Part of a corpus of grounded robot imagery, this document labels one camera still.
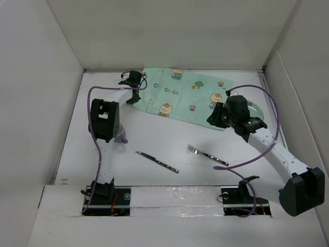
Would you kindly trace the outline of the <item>light green floral plate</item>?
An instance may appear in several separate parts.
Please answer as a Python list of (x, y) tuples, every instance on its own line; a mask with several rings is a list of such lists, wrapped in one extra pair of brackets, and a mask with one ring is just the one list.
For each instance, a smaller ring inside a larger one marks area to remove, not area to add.
[(254, 102), (247, 100), (247, 106), (251, 117), (258, 117), (261, 120), (264, 120), (263, 111), (256, 105)]

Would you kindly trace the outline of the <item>green cartoon print cloth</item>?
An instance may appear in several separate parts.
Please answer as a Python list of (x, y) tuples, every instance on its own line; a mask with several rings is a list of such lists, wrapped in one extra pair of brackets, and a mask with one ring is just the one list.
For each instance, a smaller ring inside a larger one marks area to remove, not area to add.
[(233, 81), (182, 69), (145, 68), (148, 86), (139, 92), (132, 108), (203, 126), (220, 129), (207, 122), (218, 102), (224, 103)]

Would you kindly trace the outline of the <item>purple ceramic mug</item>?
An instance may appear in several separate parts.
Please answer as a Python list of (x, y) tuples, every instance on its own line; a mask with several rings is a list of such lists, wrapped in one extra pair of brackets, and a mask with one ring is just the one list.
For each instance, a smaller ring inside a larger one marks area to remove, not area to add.
[(118, 134), (115, 137), (114, 140), (115, 143), (123, 143), (123, 144), (127, 144), (128, 140), (126, 138), (126, 132), (125, 132), (125, 128), (122, 124), (119, 125), (119, 130), (118, 130)]

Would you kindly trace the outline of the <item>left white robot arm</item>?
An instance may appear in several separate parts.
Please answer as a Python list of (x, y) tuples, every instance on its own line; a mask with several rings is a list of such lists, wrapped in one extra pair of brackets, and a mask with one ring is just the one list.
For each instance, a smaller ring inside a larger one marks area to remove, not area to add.
[(97, 196), (103, 204), (114, 199), (112, 157), (113, 144), (124, 130), (120, 127), (120, 108), (133, 105), (148, 87), (147, 75), (131, 70), (121, 74), (117, 87), (92, 86), (87, 94), (88, 130), (98, 152), (96, 178), (91, 184), (90, 198)]

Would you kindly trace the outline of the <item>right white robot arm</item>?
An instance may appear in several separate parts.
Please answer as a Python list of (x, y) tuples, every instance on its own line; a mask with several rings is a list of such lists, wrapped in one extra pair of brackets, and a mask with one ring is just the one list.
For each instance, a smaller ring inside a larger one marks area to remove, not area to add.
[(250, 115), (246, 98), (235, 95), (228, 97), (225, 103), (218, 102), (207, 122), (219, 128), (233, 128), (237, 135), (260, 152), (282, 180), (272, 183), (258, 176), (251, 177), (251, 185), (237, 190), (242, 202), (248, 203), (257, 195), (280, 204), (293, 217), (324, 203), (323, 171), (318, 167), (308, 167), (277, 142), (266, 123)]

